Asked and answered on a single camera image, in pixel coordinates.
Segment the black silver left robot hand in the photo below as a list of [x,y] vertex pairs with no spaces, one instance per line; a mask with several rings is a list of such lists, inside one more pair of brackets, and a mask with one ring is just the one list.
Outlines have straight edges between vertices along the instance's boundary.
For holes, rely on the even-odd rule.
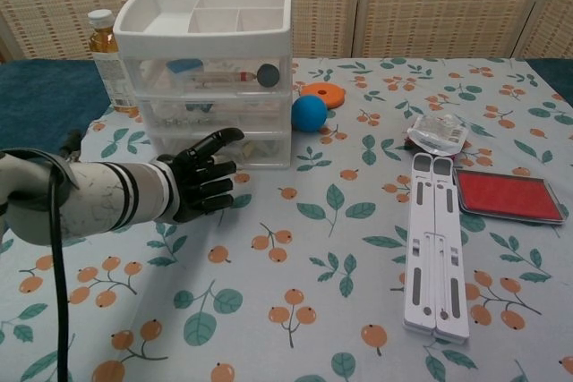
[[243,138],[240,129],[223,128],[174,156],[158,156],[155,163],[167,176],[171,192],[171,200],[159,220],[184,224],[231,207],[234,197],[230,191],[234,185],[230,175],[236,172],[236,163],[219,162],[216,153]]

